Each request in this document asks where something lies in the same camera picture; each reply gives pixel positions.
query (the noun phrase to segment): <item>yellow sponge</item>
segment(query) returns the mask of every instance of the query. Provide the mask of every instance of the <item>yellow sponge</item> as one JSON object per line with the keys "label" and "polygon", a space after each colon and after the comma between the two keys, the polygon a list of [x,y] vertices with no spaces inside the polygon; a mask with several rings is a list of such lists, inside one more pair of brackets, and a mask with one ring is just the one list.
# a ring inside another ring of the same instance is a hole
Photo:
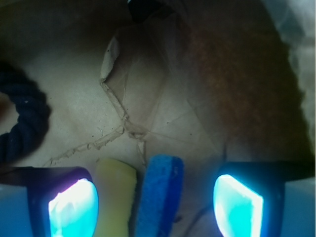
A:
{"label": "yellow sponge", "polygon": [[95,237],[127,237],[137,183],[136,170],[115,160],[101,159],[93,177],[99,195]]}

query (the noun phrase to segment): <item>blue light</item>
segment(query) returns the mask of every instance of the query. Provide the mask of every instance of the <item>blue light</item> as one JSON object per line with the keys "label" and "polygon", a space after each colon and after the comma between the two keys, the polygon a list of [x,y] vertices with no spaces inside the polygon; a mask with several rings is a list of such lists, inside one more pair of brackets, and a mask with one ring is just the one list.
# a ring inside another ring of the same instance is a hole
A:
{"label": "blue light", "polygon": [[94,184],[78,180],[48,203],[51,237],[93,236],[98,209]]}
{"label": "blue light", "polygon": [[224,237],[259,237],[263,198],[240,181],[225,174],[214,186],[214,212]]}

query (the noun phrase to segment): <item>navy blue rope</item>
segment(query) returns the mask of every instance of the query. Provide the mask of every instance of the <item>navy blue rope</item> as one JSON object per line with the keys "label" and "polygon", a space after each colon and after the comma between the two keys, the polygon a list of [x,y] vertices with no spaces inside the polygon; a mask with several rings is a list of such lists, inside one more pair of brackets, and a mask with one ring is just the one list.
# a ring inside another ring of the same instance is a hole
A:
{"label": "navy blue rope", "polygon": [[19,114],[18,123],[0,136],[0,162],[11,162],[34,151],[48,130],[46,96],[17,71],[0,72],[0,92],[7,94]]}

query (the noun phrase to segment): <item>glowing led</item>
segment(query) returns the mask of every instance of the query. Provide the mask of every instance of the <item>glowing led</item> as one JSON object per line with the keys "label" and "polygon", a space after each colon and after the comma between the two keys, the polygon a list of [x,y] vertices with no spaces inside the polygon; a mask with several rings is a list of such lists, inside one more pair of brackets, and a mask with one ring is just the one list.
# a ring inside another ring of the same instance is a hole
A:
{"label": "glowing led", "polygon": [[93,183],[80,179],[48,203],[52,237],[93,236],[99,209]]}
{"label": "glowing led", "polygon": [[246,185],[225,174],[214,186],[214,212],[224,237],[259,237],[263,198]]}

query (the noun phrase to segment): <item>blue sponge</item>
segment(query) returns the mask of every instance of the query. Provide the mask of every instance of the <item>blue sponge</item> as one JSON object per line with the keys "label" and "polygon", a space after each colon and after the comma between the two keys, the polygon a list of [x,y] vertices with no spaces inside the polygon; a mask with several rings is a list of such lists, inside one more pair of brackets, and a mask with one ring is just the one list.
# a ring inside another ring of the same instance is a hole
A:
{"label": "blue sponge", "polygon": [[143,187],[136,237],[167,237],[179,208],[183,162],[180,158],[158,155],[150,159]]}

